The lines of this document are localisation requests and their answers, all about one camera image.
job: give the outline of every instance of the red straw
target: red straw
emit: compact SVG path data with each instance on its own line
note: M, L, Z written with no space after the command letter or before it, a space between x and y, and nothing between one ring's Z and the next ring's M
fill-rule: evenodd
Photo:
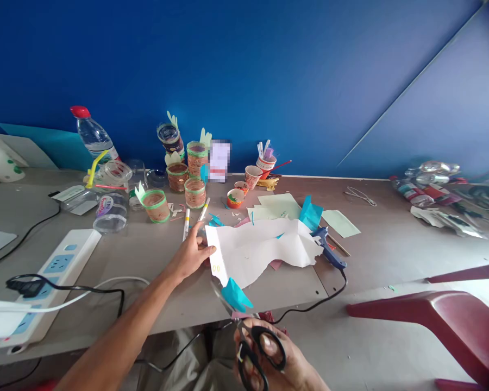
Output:
M95 185L96 187L105 187L105 188L115 188L119 190L127 190L126 187L119 187L119 186L107 186L107 185Z
M277 167L272 168L270 171L274 171L275 169L277 169L277 168L279 168L279 167L282 167L282 166L285 166L286 164L291 163L291 162L292 162L291 160L288 160L287 162L284 162L284 163L283 163L283 164L281 164L280 166L277 166Z

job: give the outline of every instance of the power strip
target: power strip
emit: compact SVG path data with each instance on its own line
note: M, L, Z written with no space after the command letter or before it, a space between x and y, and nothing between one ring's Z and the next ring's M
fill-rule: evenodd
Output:
M74 285L101 237L94 229L69 231L38 274L58 285ZM65 302L69 293L45 285L38 296L29 299L20 296L16 302L31 304L32 308L49 308ZM42 340L57 314L58 311L27 313L11 336L0 339L0 348L10 348L8 354L15 354Z

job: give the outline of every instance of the scissors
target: scissors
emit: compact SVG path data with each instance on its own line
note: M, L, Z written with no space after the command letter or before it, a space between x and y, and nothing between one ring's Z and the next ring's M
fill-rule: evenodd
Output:
M226 308L226 310L229 312L231 316L232 312L235 312L235 309L230 304L228 304L228 302L225 300L225 298L221 293L221 283L218 280L214 281L215 279L216 278L212 277L212 288L214 288L214 292L220 298L221 302L223 302L224 307ZM241 381L244 387L246 388L247 391L256 391L255 388L252 387L252 383L250 381L250 375L248 375L248 373L246 373L245 371L244 361L248 357L252 362L253 367L255 368L255 370L257 371L257 373L262 379L262 384L263 384L262 390L268 391L268 379L266 378L266 375L261 367L261 364L259 363L258 355L254 352L252 347L248 345L246 337L249 337L252 341L254 341L259 351L259 354L266 357L266 359L270 362L272 367L281 373L284 373L284 368L286 366L286 352L284 351L283 344L281 344L281 341L279 340L277 335L275 335L275 333L272 330L267 329L266 327L262 327L262 326L248 327L243 322L242 319L235 319L233 320L233 322L237 324L236 327L241 337L241 341L239 342L239 350L237 351L236 357L237 357L237 368L239 370L239 375L241 376ZM272 357L267 355L264 349L262 348L261 336L263 334L268 334L270 340L277 345L278 350L281 353L280 360L274 360Z

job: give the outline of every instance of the scissor blade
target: scissor blade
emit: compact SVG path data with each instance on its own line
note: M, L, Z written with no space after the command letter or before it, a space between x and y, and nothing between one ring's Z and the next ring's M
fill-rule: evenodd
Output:
M227 310L228 314L231 317L232 313L236 312L236 310L230 304L228 304L226 299L223 297L223 293L221 292L223 286L221 285L221 282L217 277L212 276L212 280L210 281L210 283L212 284L212 288L214 289L214 292L216 293L217 297L219 297L219 299L223 303L224 308Z

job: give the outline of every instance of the black cable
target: black cable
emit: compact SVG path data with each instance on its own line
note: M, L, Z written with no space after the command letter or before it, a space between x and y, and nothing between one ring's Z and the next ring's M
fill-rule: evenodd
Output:
M15 246L14 246L14 247L13 247L11 250L9 250L7 254L5 254L5 255L3 255L3 256L1 256L1 257L0 257L0 262L1 262L1 261L3 261L3 260L4 260L6 257L8 257L9 255L11 255L11 253L12 253L13 251L15 251L15 250L16 250L16 249L17 249L17 248L18 248L18 247L19 247L19 246L20 246L20 245L21 245L21 244L24 242L24 240L26 240L27 235L29 235L29 234L31 233L31 231L32 231L33 229L35 229L35 227L37 227L37 226L38 226L38 225L40 225L41 223L43 223L43 222L45 222L45 221L47 221L47 220L49 220L49 219L53 218L54 216L58 215L60 212L61 212L61 205L60 205L60 204L58 204L58 212L56 212L56 213L55 213L55 214L53 214L52 216L49 216L49 217L47 217L47 218L43 219L42 221L37 222L35 225L33 225L31 228L29 228L29 231L27 231L27 233L26 233L26 234L23 236L23 238L22 238L22 239L21 239L21 240L20 240L20 241L19 241L19 242L18 242L16 245L15 245Z
M40 280L45 281L45 283L49 284L52 286L54 289L58 289L60 291L89 291L89 292L94 292L94 293L115 293L115 292L120 292L121 293L121 299L120 299L120 307L118 308L118 318L121 316L123 312L123 304L125 303L125 291L123 289L98 289L98 288L92 288L88 286L81 286L81 285L69 285L69 286L60 286L56 285L52 281L48 280L44 276L40 274L21 274L15 277L11 277L9 280L5 282L5 285L13 290L17 290L17 287L15 287L15 284L13 283L15 280L18 280L20 278L27 278L27 277L37 277Z
M342 277L344 278L344 285L342 286L342 288L340 288L340 289L339 289L337 292L335 292L333 295L331 295L330 297L327 297L327 298L325 298L325 299L322 299L321 301L316 302L316 303L315 303L315 304L313 304L311 307L309 307L309 308L307 308L307 309L305 309L305 310L296 310L295 308L292 308L292 309L290 309L290 310L286 311L286 312L283 314L283 316L281 316L281 317L279 318L279 320L277 320L277 321L275 321L275 322L268 322L268 323L270 323L270 324L272 324L272 325L274 325L274 324L278 324L278 323L279 323L279 322L280 322L280 321L281 321L281 320L284 318L284 316L285 316L287 313L289 313L289 312L292 312L292 311L293 311L293 312L308 312L308 311L313 310L315 307L317 307L317 306L319 306L319 305L323 304L324 302L327 302L328 300L331 300L331 299L333 299L334 297L338 296L338 295L339 295L339 294L340 294L340 293L341 293L341 292L342 292L344 289L346 289L346 285L348 284L348 279L346 278L346 274L344 273L344 270L343 270L343 269L339 269L339 270L340 270L340 272L341 272L341 274L342 274Z
M31 372L29 372L27 375L25 375L24 377L20 377L19 379L16 379L16 380L13 380L13 381L10 381L9 383L4 383L4 384L1 384L0 385L0 389L1 388L4 388L4 387L8 387L8 386L12 386L13 384L16 384L16 383L20 383L21 381L27 379L30 375L32 375L34 373L34 371L36 369L38 369L38 367L40 366L40 363L42 362L42 358L40 357L38 359L38 362L36 363L36 365L34 366L34 368L31 370Z
M275 325L275 324L278 324L279 322L281 322L281 320L284 318L284 316L293 311L293 312L308 312L308 311L311 311L313 310L315 307L327 302L328 300L331 300L333 299L334 297L337 297L342 291L344 291L344 289L346 289L346 285L348 284L348 279L346 278L346 274L344 273L344 270L343 269L340 269L340 272L342 274L342 277L344 278L344 285L342 286L342 288L340 288L337 292L335 292L333 295L331 295L330 297L327 297L325 299L322 299L321 301L318 301L316 302L315 304L313 304L311 307L305 309L305 310L296 310L294 308L291 308L289 310L287 310L280 318L279 320L275 321L275 322L268 322L270 323L271 325ZM221 331L223 330L225 327L231 325L232 323L234 323L234 321L231 321L227 324L225 324L223 327L216 327L214 328L215 331ZM174 363L177 361L177 359L179 358L179 356L181 356L181 354L185 351L186 348L188 348L192 342L194 342L194 340L199 337L203 332L200 332L199 334L197 334L195 337L193 337L186 345L184 348L181 349L181 351L176 355L176 357L174 357L174 359L172 361L170 361L170 363L165 366L164 368L159 368L157 367L156 365L154 365L153 363L151 363L150 361L148 360L145 360L143 358L138 358L134 364L147 364L150 368L152 368L153 370L155 370L156 372L164 372L166 371L167 369L169 369L172 365L174 365Z

